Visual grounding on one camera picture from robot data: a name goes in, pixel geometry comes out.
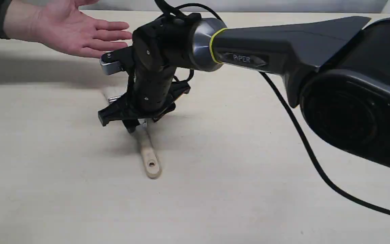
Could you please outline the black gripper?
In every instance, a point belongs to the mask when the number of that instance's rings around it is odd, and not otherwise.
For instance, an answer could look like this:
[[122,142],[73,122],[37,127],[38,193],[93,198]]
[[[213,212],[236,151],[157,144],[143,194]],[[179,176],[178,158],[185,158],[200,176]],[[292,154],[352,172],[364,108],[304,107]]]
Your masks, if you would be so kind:
[[190,90],[186,80],[175,77],[177,68],[191,69],[190,32],[191,24],[176,17],[157,18],[133,32],[132,46],[118,49],[129,76],[127,91],[99,111],[102,126],[122,121],[134,132],[138,119],[157,121],[175,109],[175,100]]

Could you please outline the dark-sleeved forearm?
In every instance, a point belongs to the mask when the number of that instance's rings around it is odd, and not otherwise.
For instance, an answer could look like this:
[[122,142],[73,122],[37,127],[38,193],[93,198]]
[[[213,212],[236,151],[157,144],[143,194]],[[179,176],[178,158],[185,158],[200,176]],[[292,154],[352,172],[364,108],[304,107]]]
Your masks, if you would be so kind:
[[40,42],[36,30],[40,10],[20,0],[0,0],[0,39]]

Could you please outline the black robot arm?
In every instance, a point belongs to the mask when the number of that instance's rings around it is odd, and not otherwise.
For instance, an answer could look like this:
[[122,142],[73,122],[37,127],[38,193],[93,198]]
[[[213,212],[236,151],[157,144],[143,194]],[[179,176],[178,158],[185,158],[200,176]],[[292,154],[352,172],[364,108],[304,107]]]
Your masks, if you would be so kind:
[[132,46],[101,57],[107,75],[126,71],[128,89],[99,111],[103,126],[159,120],[190,91],[177,68],[223,64],[282,77],[288,104],[330,145],[390,168],[390,18],[228,29],[216,18],[161,16],[133,32]]

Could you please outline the open human hand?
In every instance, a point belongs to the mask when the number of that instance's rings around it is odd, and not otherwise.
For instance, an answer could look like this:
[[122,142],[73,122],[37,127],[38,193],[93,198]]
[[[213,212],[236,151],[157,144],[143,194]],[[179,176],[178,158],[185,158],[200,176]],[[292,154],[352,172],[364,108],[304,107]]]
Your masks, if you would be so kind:
[[34,41],[75,57],[100,58],[105,52],[127,47],[129,24],[96,19],[79,8],[96,0],[51,0],[34,16]]

